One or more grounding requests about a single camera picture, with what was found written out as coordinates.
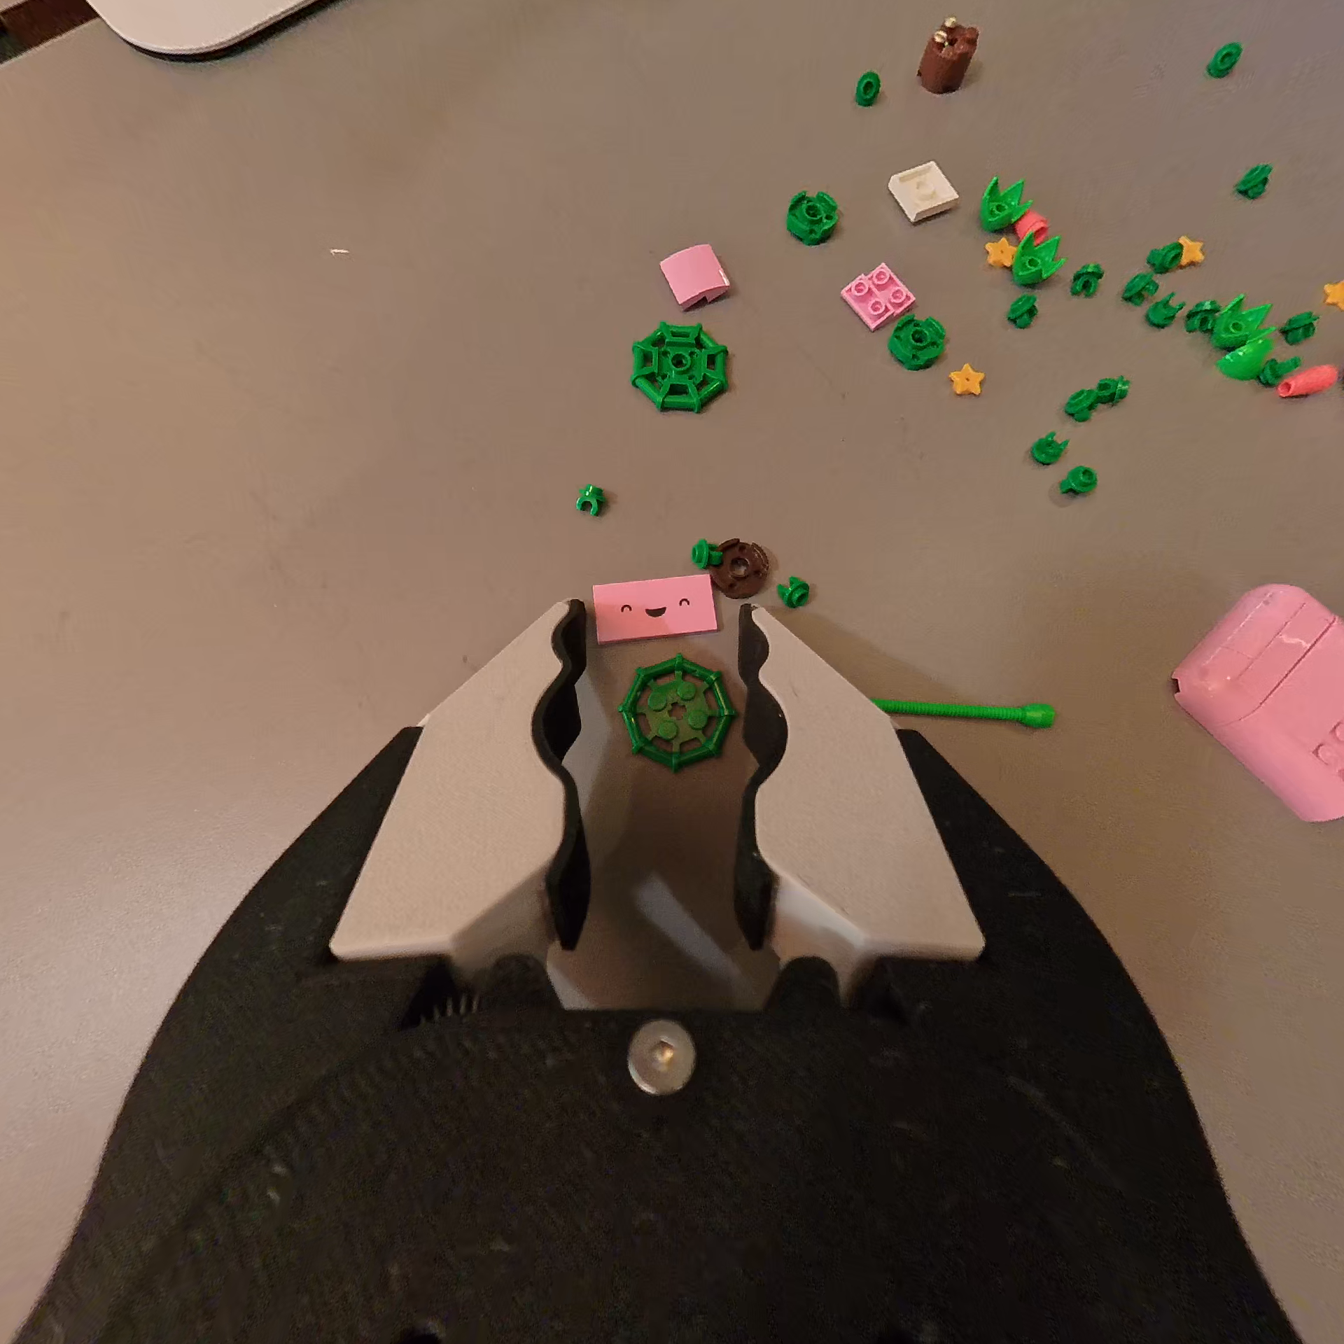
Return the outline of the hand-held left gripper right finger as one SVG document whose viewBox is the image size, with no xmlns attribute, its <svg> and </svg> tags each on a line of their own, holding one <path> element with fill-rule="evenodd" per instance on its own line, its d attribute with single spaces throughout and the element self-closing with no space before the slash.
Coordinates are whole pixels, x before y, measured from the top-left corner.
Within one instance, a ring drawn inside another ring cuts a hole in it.
<svg viewBox="0 0 1344 1344">
<path fill-rule="evenodd" d="M 761 607 L 741 609 L 737 667 L 756 763 L 734 862 L 747 946 L 837 973 L 975 961 L 982 928 L 893 721 Z"/>
</svg>

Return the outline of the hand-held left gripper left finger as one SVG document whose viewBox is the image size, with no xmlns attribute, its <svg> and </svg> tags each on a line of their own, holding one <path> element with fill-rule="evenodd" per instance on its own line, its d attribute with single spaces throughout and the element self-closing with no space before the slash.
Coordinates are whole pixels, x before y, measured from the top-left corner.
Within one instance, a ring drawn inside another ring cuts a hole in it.
<svg viewBox="0 0 1344 1344">
<path fill-rule="evenodd" d="M 577 946 L 592 868 L 579 789 L 585 606 L 559 602 L 420 725 L 331 954 L 493 966 Z"/>
</svg>

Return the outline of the green web with round plate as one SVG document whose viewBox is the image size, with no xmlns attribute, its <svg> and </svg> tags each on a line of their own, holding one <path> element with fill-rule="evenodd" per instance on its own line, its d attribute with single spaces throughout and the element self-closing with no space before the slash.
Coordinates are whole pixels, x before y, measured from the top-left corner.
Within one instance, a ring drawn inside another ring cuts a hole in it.
<svg viewBox="0 0 1344 1344">
<path fill-rule="evenodd" d="M 635 668 L 618 713 L 632 754 L 671 773 L 719 759 L 736 720 L 726 675 L 681 654 Z"/>
</svg>

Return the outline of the pink brick block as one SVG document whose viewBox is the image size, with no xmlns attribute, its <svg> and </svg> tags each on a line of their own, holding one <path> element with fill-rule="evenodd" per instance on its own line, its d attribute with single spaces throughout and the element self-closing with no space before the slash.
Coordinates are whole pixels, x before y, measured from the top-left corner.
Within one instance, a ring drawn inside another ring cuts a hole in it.
<svg viewBox="0 0 1344 1344">
<path fill-rule="evenodd" d="M 1342 817 L 1342 622 L 1301 587 L 1243 594 L 1172 673 L 1177 705 L 1301 821 Z"/>
</svg>

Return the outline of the green flexible rod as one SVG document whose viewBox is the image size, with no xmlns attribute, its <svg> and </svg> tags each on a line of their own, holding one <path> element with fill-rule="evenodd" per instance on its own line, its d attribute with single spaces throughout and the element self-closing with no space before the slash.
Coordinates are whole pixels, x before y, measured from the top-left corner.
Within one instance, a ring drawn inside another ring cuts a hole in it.
<svg viewBox="0 0 1344 1344">
<path fill-rule="evenodd" d="M 1032 731 L 1045 731 L 1055 725 L 1055 710 L 1047 703 L 1022 706 L 974 705 L 962 701 L 888 700 L 871 698 L 885 715 L 894 718 L 927 718 L 949 721 L 1013 723 Z"/>
</svg>

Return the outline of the pink smiley face tile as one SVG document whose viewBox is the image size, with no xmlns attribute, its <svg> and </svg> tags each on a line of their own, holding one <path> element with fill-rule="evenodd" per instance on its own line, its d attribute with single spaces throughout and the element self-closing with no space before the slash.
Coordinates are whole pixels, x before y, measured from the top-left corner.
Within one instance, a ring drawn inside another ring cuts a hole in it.
<svg viewBox="0 0 1344 1344">
<path fill-rule="evenodd" d="M 718 630 L 714 586 L 706 573 L 594 586 L 600 645 Z"/>
</svg>

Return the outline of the brown round holed plate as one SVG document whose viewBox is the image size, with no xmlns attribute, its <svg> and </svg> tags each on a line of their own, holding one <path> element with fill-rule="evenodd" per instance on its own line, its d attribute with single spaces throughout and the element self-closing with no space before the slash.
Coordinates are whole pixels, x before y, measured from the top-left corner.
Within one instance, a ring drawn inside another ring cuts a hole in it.
<svg viewBox="0 0 1344 1344">
<path fill-rule="evenodd" d="M 731 539 L 711 548 L 711 553 L 719 556 L 719 563 L 709 566 L 709 578 L 726 597 L 752 599 L 767 587 L 772 561 L 761 544 Z"/>
</svg>

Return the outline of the scattered small green clips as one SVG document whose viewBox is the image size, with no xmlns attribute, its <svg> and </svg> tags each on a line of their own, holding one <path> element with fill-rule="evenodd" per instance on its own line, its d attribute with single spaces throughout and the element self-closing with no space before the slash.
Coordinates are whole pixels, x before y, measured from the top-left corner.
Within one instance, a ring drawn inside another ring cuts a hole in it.
<svg viewBox="0 0 1344 1344">
<path fill-rule="evenodd" d="M 1243 47 L 1240 44 L 1225 44 L 1218 47 L 1213 57 L 1209 60 L 1205 67 L 1205 73 L 1210 78 L 1227 78 L 1232 75 L 1238 60 L 1242 58 Z M 876 73 L 865 73 L 860 78 L 855 91 L 855 101 L 860 106 L 870 106 L 875 101 L 876 95 L 881 91 L 881 82 Z M 1240 199 L 1255 201 L 1260 199 L 1271 177 L 1273 166 L 1271 164 L 1255 164 L 1248 169 L 1243 177 L 1240 177 L 1235 184 L 1235 194 Z M 1161 277 L 1167 275 L 1172 270 L 1180 270 L 1180 247 L 1175 242 L 1170 242 L 1164 247 L 1157 247 L 1147 253 L 1147 267 L 1149 270 L 1141 272 L 1129 278 L 1124 285 L 1121 293 L 1121 300 L 1126 305 L 1141 306 L 1147 300 L 1152 298 L 1152 303 L 1147 306 L 1146 321 L 1149 328 L 1154 330 L 1167 330 L 1170 328 L 1177 316 L 1185 311 L 1185 303 L 1177 301 L 1174 293 L 1167 296 L 1156 298 L 1161 290 Z M 1098 293 L 1099 282 L 1103 280 L 1103 267 L 1096 263 L 1088 263 L 1081 267 L 1071 278 L 1070 283 L 1070 295 L 1075 298 L 1093 298 Z M 1038 298 L 1033 290 L 1025 290 L 1020 293 L 1010 310 L 1007 311 L 1005 318 L 1015 330 L 1030 328 L 1038 316 Z M 1204 300 L 1189 308 L 1189 315 L 1185 318 L 1185 331 L 1190 335 L 1207 335 L 1212 341 L 1212 328 L 1215 316 L 1223 306 L 1218 305 L 1217 300 Z M 1316 330 L 1319 326 L 1319 315 L 1316 311 L 1299 311 L 1290 315 L 1281 325 L 1276 326 L 1276 338 L 1283 338 L 1288 346 L 1298 346 L 1303 341 L 1314 338 Z M 1261 369 L 1260 379 L 1255 382 L 1265 387 L 1276 389 L 1276 384 L 1291 374 L 1296 368 L 1301 368 L 1301 358 L 1290 358 L 1285 361 L 1271 361 Z M 1126 377 L 1114 377 L 1114 379 L 1099 379 L 1096 386 L 1081 389 L 1070 396 L 1065 404 L 1066 417 L 1076 424 L 1083 425 L 1089 420 L 1093 412 L 1098 407 L 1113 407 L 1118 402 L 1124 401 L 1129 392 L 1129 381 Z M 1042 435 L 1032 445 L 1032 460 L 1042 467 L 1053 467 L 1060 462 L 1065 450 L 1068 447 L 1066 440 L 1060 440 L 1058 435 L 1051 430 L 1047 435 Z M 1061 495 L 1089 495 L 1098 487 L 1098 475 L 1091 468 L 1085 465 L 1075 465 L 1070 468 L 1066 477 L 1058 483 L 1058 490 Z M 580 513 L 587 511 L 590 516 L 597 516 L 600 513 L 603 501 L 603 493 L 595 485 L 587 485 L 577 500 L 577 510 Z M 719 563 L 719 556 L 711 553 L 713 544 L 708 539 L 699 539 L 693 551 L 691 551 L 691 563 L 696 566 L 698 573 L 709 574 L 709 566 Z M 789 609 L 797 609 L 807 604 L 810 597 L 810 586 L 807 581 L 799 578 L 790 578 L 785 584 L 777 586 L 777 594 L 782 602 Z"/>
</svg>

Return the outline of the plain green web piece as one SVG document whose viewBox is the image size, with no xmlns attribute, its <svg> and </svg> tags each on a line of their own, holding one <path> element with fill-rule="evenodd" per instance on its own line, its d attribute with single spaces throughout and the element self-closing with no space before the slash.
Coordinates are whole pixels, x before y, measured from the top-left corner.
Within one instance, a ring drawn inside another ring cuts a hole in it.
<svg viewBox="0 0 1344 1344">
<path fill-rule="evenodd" d="M 701 412 L 729 392 L 729 351 L 703 325 L 670 325 L 632 344 L 630 384 L 658 412 Z"/>
</svg>

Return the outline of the pink curved slope brick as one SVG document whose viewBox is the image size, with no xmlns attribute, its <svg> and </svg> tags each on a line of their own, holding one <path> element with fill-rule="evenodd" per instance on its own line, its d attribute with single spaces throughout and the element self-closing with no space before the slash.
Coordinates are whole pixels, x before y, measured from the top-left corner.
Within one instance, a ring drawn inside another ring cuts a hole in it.
<svg viewBox="0 0 1344 1344">
<path fill-rule="evenodd" d="M 680 311 L 714 303 L 732 290 L 731 278 L 709 244 L 671 253 L 660 263 L 660 272 Z"/>
</svg>

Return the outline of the white square tile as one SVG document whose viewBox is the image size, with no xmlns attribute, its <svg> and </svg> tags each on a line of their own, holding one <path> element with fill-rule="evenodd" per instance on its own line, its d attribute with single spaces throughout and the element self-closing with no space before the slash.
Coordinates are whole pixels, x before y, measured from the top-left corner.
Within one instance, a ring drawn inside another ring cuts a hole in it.
<svg viewBox="0 0 1344 1344">
<path fill-rule="evenodd" d="M 941 217 L 961 204 L 961 196 L 936 161 L 899 171 L 888 179 L 886 189 L 913 225 Z"/>
</svg>

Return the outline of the brown round brick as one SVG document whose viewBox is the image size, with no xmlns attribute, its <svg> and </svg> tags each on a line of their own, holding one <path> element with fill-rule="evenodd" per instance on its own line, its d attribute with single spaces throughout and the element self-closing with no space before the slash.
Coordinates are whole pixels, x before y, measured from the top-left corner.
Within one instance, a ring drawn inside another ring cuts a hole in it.
<svg viewBox="0 0 1344 1344">
<path fill-rule="evenodd" d="M 956 93 L 966 82 L 979 47 L 980 32 L 962 25 L 956 17 L 944 19 L 927 39 L 916 78 L 932 95 Z"/>
</svg>

